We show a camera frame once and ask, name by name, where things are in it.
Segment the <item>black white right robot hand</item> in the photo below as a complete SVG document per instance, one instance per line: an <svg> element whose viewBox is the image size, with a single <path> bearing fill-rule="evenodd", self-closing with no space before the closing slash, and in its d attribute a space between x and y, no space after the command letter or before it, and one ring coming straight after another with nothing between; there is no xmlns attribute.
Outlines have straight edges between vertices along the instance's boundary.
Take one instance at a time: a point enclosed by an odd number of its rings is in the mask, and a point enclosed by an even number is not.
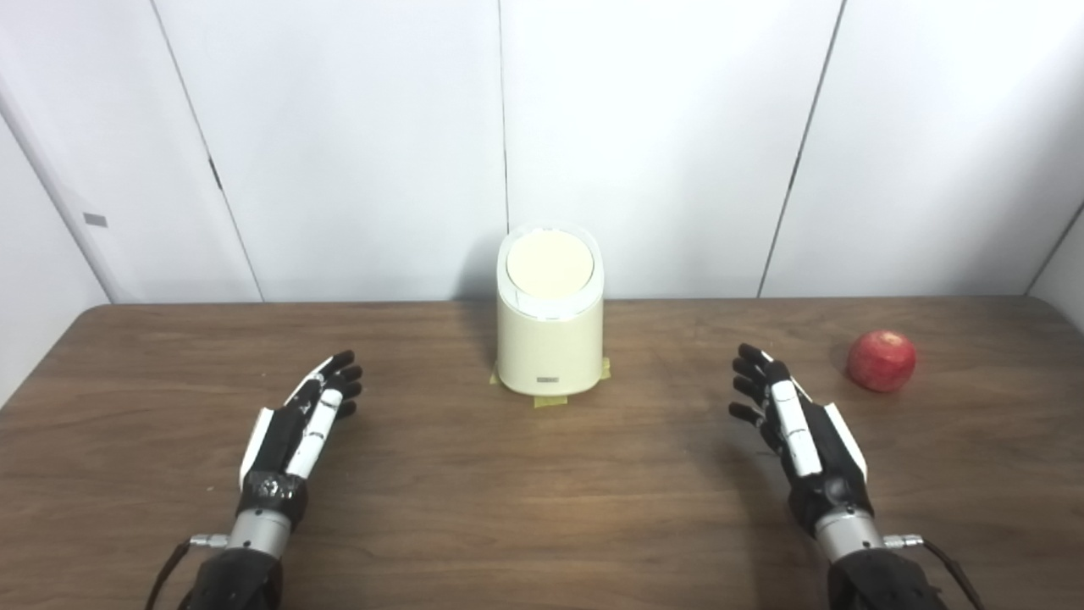
<svg viewBox="0 0 1084 610"><path fill-rule="evenodd" d="M797 524L814 535L830 514L872 516L865 459L839 410L814 402L782 360L754 345L740 343L732 366L734 389L750 402L732 402L730 414L778 456Z"/></svg>

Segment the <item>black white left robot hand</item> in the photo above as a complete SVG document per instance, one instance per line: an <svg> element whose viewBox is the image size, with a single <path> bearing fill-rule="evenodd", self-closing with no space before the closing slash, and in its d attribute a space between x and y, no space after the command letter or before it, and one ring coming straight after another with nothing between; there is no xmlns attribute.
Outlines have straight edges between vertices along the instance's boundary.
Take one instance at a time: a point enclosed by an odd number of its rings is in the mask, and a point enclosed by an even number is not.
<svg viewBox="0 0 1084 610"><path fill-rule="evenodd" d="M236 512L278 512L292 530L308 508L308 481L337 421L357 411L362 368L352 350L305 375L282 406L260 408L238 470Z"/></svg>

